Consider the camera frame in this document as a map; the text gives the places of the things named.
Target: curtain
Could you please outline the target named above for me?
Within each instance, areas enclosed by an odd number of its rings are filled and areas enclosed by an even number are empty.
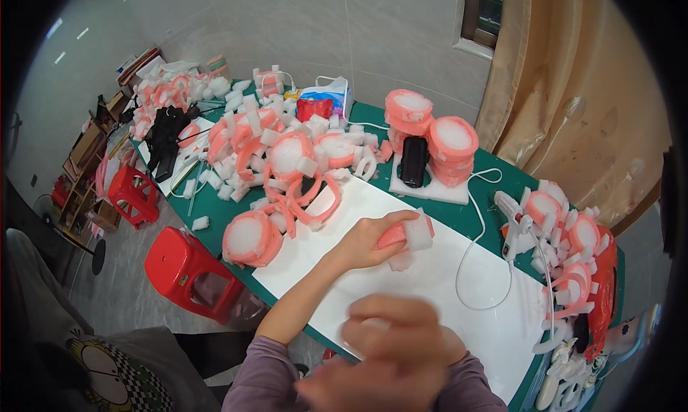
[[[657,199],[671,144],[640,42],[612,0],[503,0],[502,21],[476,123],[482,148],[557,182],[580,209],[597,205],[618,235]]]

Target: red stool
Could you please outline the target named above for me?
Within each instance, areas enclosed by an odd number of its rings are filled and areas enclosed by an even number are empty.
[[[220,324],[229,321],[229,309],[239,299],[244,284],[219,262],[194,236],[165,227],[150,248],[144,263],[153,287],[172,303]],[[226,283],[216,303],[202,298],[196,280],[221,277]]]
[[[141,178],[143,183],[139,186],[134,186],[133,180],[137,177]],[[150,191],[148,195],[146,195],[144,190],[149,187]],[[115,173],[110,183],[110,188],[107,190],[107,198],[112,202],[112,206],[114,206],[114,208],[122,214],[136,230],[138,230],[139,223],[143,221],[153,223],[158,219],[159,211],[158,208],[156,208],[157,194],[158,190],[155,184],[153,184],[153,181],[151,181],[148,176],[145,176],[143,173],[130,166],[124,166]],[[128,203],[126,205],[126,212],[117,204],[117,202],[121,200]],[[132,210],[134,209],[138,211],[138,214],[132,214]]]

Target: window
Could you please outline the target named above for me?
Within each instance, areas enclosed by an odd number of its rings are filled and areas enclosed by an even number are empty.
[[[502,0],[466,0],[461,37],[493,48],[502,22]]]

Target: red package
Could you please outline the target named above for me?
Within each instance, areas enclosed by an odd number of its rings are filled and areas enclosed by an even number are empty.
[[[332,99],[305,100],[300,98],[297,100],[297,120],[305,123],[313,114],[330,119],[332,115]]]

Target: green cutting mat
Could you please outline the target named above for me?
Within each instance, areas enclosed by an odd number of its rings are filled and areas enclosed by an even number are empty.
[[[254,92],[255,86],[254,84],[251,84],[251,86],[244,91],[244,94],[249,95],[254,94]],[[219,121],[219,118],[223,115],[223,113],[223,109],[218,109],[206,115],[205,118],[213,123],[216,123]],[[352,108],[350,120],[352,122],[386,125],[384,124],[383,113],[383,109],[356,102]],[[382,142],[384,139],[387,139],[387,132],[385,130],[366,125],[365,131],[368,133],[377,134],[380,142]],[[370,184],[387,192],[388,188],[390,187],[391,165],[391,160],[386,164],[378,164],[378,177],[377,179],[371,179]],[[506,223],[506,217],[494,205],[495,192],[499,190],[504,191],[518,201],[521,198],[524,187],[528,186],[530,189],[535,190],[538,188],[538,181],[525,174],[518,168],[513,167],[509,163],[482,149],[478,149],[476,152],[474,167],[474,171],[483,171],[496,167],[500,169],[503,174],[502,181],[497,184],[490,184],[481,180],[480,178],[472,179],[469,182],[470,193],[476,200],[478,208],[483,214],[486,225],[485,235],[481,237],[477,243],[495,255],[501,256],[500,250],[502,247],[503,238],[499,228]],[[199,166],[196,166],[187,177],[196,177],[199,168]],[[486,176],[490,179],[496,179],[499,176],[499,173],[491,172],[487,173]],[[175,193],[181,194],[183,191],[184,182],[181,182],[180,185],[175,189]],[[222,235],[224,234],[224,229],[227,227],[227,224],[229,224],[238,214],[245,212],[246,210],[250,210],[248,205],[251,202],[256,201],[264,196],[265,192],[259,187],[252,188],[251,191],[239,203],[235,203],[234,201],[223,201],[218,198],[217,191],[212,189],[210,186],[205,186],[200,193],[196,194],[191,216],[187,216],[189,200],[170,197],[169,202],[176,213],[182,218],[185,225],[188,227],[191,227],[191,225],[194,223],[194,219],[196,218],[200,218],[205,215],[210,218],[210,227],[204,230],[196,231],[195,234],[202,244],[205,245],[213,255],[219,256],[222,251]],[[467,206],[460,206],[457,204],[443,203],[439,201],[421,200],[414,197],[400,197],[400,199],[416,208],[422,206],[427,215],[430,215],[443,224],[468,237],[469,239],[475,238],[482,231],[480,220],[477,217],[476,210],[473,208],[471,203],[469,203]],[[618,255],[619,309],[616,313],[616,318],[613,325],[617,325],[621,321],[621,304],[624,302],[625,258],[621,249],[618,250]],[[237,265],[230,265],[228,263],[224,264],[236,276],[236,278],[250,288],[250,290],[253,291],[256,296],[259,296],[262,301],[266,302],[270,306],[275,304],[277,298],[253,277],[253,268],[247,267],[246,269],[242,270]],[[543,282],[542,276],[538,274],[535,269],[530,267],[530,253],[519,255],[516,258],[515,265],[521,271],[529,274],[534,279]],[[304,331],[306,334],[315,340],[318,340],[326,347],[333,349],[338,354],[346,356],[352,360],[356,360],[355,357],[348,354],[348,352],[341,349],[334,342],[325,338],[310,325],[307,325]],[[529,390],[530,383],[535,377],[535,373],[541,362],[541,357],[542,356],[535,356],[531,362],[524,381],[521,383],[520,388],[509,403],[510,411],[518,412],[520,410],[526,393]]]

